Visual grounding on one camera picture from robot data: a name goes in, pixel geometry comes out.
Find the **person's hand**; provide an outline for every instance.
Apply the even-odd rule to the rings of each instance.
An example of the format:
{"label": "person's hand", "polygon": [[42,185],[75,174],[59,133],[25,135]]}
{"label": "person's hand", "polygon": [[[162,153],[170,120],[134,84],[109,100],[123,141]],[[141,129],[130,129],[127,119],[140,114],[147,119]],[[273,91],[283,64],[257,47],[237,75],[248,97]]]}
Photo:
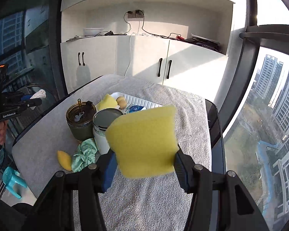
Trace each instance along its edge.
{"label": "person's hand", "polygon": [[3,145],[5,143],[7,127],[8,127],[8,121],[0,122],[0,145]]}

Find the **white can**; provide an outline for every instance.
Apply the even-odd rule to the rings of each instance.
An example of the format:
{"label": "white can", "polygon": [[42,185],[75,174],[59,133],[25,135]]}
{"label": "white can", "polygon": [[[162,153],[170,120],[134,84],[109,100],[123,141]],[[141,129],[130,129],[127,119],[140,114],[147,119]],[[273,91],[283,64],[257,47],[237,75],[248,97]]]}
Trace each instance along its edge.
{"label": "white can", "polygon": [[93,116],[94,140],[101,155],[107,154],[110,147],[105,137],[105,131],[110,124],[123,113],[115,108],[106,108],[98,111]]}

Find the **white bowl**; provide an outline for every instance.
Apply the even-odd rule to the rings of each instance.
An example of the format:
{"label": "white bowl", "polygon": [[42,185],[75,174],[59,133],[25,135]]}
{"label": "white bowl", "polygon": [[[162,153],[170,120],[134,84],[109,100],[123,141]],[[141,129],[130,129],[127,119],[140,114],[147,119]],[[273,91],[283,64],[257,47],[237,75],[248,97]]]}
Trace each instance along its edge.
{"label": "white bowl", "polygon": [[102,32],[104,28],[84,28],[84,36],[96,36],[98,33]]}

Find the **power outlet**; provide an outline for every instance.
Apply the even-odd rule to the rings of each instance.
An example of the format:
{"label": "power outlet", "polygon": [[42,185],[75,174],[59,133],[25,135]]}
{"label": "power outlet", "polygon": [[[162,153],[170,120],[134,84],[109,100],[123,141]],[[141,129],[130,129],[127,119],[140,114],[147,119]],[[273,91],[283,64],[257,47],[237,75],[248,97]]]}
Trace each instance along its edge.
{"label": "power outlet", "polygon": [[136,11],[135,10],[132,10],[132,14],[127,14],[127,18],[128,19],[135,19],[135,18],[143,18],[144,15],[144,10],[142,10],[142,13],[140,12],[139,14],[136,14]]}

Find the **plastic stool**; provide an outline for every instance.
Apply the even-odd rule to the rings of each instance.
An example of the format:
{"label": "plastic stool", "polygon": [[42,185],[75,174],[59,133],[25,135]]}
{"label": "plastic stool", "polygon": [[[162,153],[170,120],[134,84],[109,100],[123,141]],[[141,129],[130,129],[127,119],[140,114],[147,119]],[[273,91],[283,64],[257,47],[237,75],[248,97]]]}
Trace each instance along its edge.
{"label": "plastic stool", "polygon": [[3,173],[2,180],[5,184],[5,188],[11,192],[12,195],[14,195],[16,198],[20,199],[21,196],[16,193],[13,189],[13,186],[15,183],[23,186],[24,188],[27,187],[27,183],[24,179],[19,177],[20,173],[11,167],[7,167]]}

